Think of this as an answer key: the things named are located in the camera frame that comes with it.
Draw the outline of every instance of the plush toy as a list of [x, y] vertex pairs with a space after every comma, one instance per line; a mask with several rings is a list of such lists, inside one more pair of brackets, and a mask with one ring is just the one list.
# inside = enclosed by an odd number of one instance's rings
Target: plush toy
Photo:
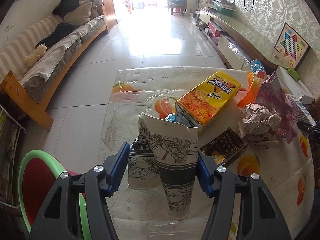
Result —
[[41, 44], [29, 56], [25, 56], [21, 60], [28, 67], [33, 67], [33, 65], [44, 56], [46, 50], [47, 47]]

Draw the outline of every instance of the game board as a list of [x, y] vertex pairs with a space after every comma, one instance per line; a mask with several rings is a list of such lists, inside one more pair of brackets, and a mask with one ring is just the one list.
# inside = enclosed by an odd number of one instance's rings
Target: game board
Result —
[[284, 57], [288, 66], [297, 69], [307, 55], [310, 46], [293, 28], [285, 23], [275, 48]]

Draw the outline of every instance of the sofa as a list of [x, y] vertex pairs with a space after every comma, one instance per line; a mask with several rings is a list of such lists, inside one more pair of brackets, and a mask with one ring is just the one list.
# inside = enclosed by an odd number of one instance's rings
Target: sofa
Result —
[[98, 5], [98, 17], [76, 28], [49, 48], [31, 68], [21, 58], [33, 52], [36, 44], [55, 30], [63, 21], [60, 16], [49, 15], [29, 26], [0, 53], [0, 93], [6, 93], [25, 114], [47, 131], [53, 119], [45, 110], [59, 83], [90, 43], [104, 30], [108, 32], [103, 9]]

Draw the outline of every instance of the yellow drink carton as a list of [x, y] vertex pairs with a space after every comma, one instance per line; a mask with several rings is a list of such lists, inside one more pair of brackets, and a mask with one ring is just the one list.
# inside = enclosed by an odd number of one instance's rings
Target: yellow drink carton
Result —
[[175, 113], [199, 132], [238, 92], [241, 84], [219, 70], [176, 102]]

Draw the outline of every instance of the tiled floor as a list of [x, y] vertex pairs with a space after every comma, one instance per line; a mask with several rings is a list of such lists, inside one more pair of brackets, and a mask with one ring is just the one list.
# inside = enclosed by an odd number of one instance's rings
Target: tiled floor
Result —
[[47, 112], [50, 132], [33, 121], [19, 158], [40, 149], [68, 170], [87, 172], [98, 159], [102, 125], [118, 70], [154, 66], [221, 67], [224, 64], [188, 16], [166, 9], [136, 10], [79, 57], [56, 90]]

